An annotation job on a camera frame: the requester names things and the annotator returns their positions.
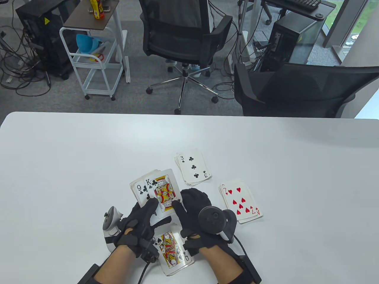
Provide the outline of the person's left hand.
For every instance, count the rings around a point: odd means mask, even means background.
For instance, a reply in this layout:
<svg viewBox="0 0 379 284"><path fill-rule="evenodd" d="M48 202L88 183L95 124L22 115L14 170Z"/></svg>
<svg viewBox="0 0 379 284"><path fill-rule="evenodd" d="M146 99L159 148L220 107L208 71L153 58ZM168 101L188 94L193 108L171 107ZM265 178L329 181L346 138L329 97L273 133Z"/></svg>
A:
<svg viewBox="0 0 379 284"><path fill-rule="evenodd" d="M150 198L143 207L137 203L130 215L122 219L121 232L113 239L115 247L127 246L136 255L147 263L154 263L158 258L158 250L153 245L155 228L172 221L171 216L160 220L155 225L150 224L150 219L158 207L158 200Z"/></svg>

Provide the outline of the person's right hand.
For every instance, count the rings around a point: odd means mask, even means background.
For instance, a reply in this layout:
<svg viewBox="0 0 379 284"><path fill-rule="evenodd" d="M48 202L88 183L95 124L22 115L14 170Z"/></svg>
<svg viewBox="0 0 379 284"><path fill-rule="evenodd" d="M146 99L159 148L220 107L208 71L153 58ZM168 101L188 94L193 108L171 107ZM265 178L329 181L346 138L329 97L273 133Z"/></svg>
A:
<svg viewBox="0 0 379 284"><path fill-rule="evenodd" d="M186 239L184 249L194 256L199 253L201 248L210 249L219 246L227 254L233 255L233 250L228 247L227 242L221 236L210 234L200 226L198 218L200 211L212 205L207 194L196 188L188 188L181 191L181 196L180 201L172 202L172 207L181 223L180 234Z"/></svg>

